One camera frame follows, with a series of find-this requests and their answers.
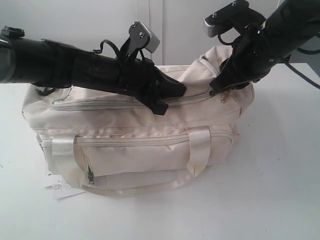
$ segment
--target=white table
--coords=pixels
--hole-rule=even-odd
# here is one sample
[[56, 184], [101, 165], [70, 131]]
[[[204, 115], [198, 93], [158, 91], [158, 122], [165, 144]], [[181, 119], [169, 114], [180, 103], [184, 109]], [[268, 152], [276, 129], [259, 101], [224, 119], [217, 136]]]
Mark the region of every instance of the white table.
[[45, 160], [21, 115], [25, 90], [0, 85], [0, 239], [320, 239], [320, 91], [284, 65], [255, 85], [226, 164], [175, 191], [127, 199], [57, 201], [41, 188]]

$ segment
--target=bag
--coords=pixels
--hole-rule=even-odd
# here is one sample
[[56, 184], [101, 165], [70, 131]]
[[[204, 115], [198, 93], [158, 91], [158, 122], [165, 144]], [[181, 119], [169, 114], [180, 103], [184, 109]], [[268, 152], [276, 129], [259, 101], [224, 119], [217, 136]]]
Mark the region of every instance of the bag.
[[[75, 86], [40, 96], [31, 85], [22, 112], [48, 169], [72, 187], [110, 197], [173, 190], [225, 161], [238, 135], [235, 122], [254, 99], [251, 84], [211, 94], [209, 83], [231, 53], [231, 47], [217, 46], [190, 66], [160, 67], [187, 87], [183, 97], [165, 101], [164, 116], [133, 97]], [[121, 174], [166, 170], [187, 171], [165, 183], [110, 189]]]

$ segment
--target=cream handbag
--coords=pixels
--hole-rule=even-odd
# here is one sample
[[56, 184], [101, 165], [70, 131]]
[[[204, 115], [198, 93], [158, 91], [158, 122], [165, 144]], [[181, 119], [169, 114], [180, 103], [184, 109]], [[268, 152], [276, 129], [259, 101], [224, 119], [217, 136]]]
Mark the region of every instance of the cream handbag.
[[[237, 119], [254, 99], [253, 86], [213, 96], [209, 83], [231, 47], [213, 47], [192, 65], [160, 69], [187, 87], [164, 116], [133, 97], [71, 87], [40, 96], [31, 85], [23, 115], [36, 132], [48, 169], [74, 188], [130, 197], [176, 189], [206, 166], [221, 164], [235, 141]], [[123, 173], [186, 170], [172, 181], [110, 189]]]

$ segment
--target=bag handle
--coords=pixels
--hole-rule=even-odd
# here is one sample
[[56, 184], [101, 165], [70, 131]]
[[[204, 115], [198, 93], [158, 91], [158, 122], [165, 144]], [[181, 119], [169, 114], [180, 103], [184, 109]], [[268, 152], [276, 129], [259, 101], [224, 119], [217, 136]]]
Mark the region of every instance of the bag handle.
[[189, 128], [188, 135], [190, 147], [190, 157], [186, 165], [188, 174], [170, 182], [154, 185], [120, 190], [97, 189], [83, 185], [86, 175], [76, 162], [74, 152], [76, 135], [55, 136], [52, 140], [52, 157], [58, 172], [73, 188], [83, 189], [97, 195], [118, 198], [159, 193], [185, 185], [206, 168], [211, 149], [209, 128], [207, 126]]

